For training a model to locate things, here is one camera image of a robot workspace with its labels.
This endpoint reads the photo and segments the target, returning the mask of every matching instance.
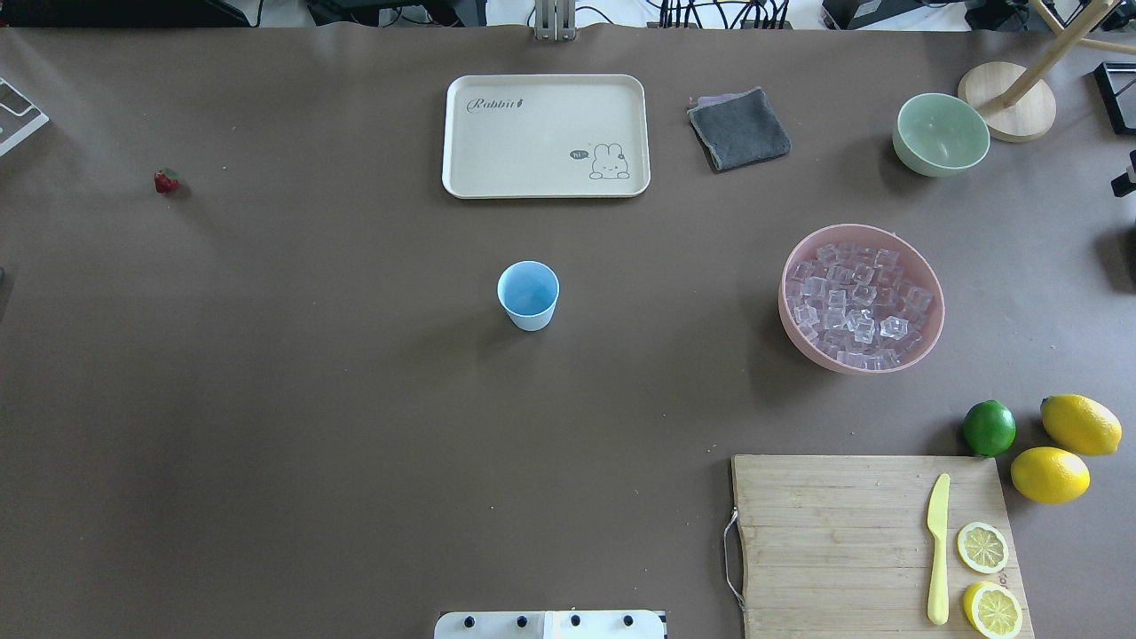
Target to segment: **yellow knife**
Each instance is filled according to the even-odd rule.
[[[946,500],[951,493],[951,475],[943,473],[935,481],[927,505],[927,530],[935,538],[935,559],[930,565],[930,589],[927,592],[927,619],[935,625],[946,623]]]

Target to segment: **wooden rod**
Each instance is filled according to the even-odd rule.
[[[1045,20],[1046,26],[1053,33],[1061,33],[1064,27],[1058,22],[1050,9],[1042,3],[1042,0],[1029,0],[1029,6],[1034,9],[1043,20]],[[1081,38],[1077,44],[1081,47],[1089,47],[1092,49],[1100,49],[1102,51],[1111,51],[1113,53],[1128,53],[1129,56],[1136,56],[1136,45],[1133,44],[1120,44],[1119,42],[1105,42],[1103,40],[1093,40],[1091,38]]]
[[[1029,65],[1026,73],[1021,74],[1004,93],[996,98],[996,103],[1003,109],[1017,105],[1018,100],[1028,93],[1037,84],[1037,81],[1045,75],[1045,72],[1053,68],[1053,65],[1058,64],[1058,60],[1064,57],[1069,52],[1069,49],[1072,49],[1077,44],[1078,40],[1084,38],[1097,23],[1104,19],[1104,16],[1109,15],[1109,11],[1119,1],[1091,0],[1080,11],[1080,15],[1069,24],[1069,28],[1058,34],[1056,40],[1042,53],[1042,57]]]

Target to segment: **towel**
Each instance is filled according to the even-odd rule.
[[[792,143],[760,86],[699,98],[687,115],[717,171],[779,158]]]

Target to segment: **wooden cutting board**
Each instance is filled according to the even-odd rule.
[[[976,639],[962,592],[984,580],[1013,592],[1025,613],[1018,637],[1033,639],[993,459],[737,455],[733,462],[746,639]],[[947,622],[935,625],[927,620],[934,548],[927,503],[939,473],[951,475],[951,608]],[[955,536],[974,521],[1005,536],[1002,572],[975,572],[959,557]]]

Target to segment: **bowl of ice cubes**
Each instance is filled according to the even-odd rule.
[[[887,231],[836,224],[793,249],[782,324],[809,359],[852,375],[913,366],[943,332],[943,289],[919,251]]]

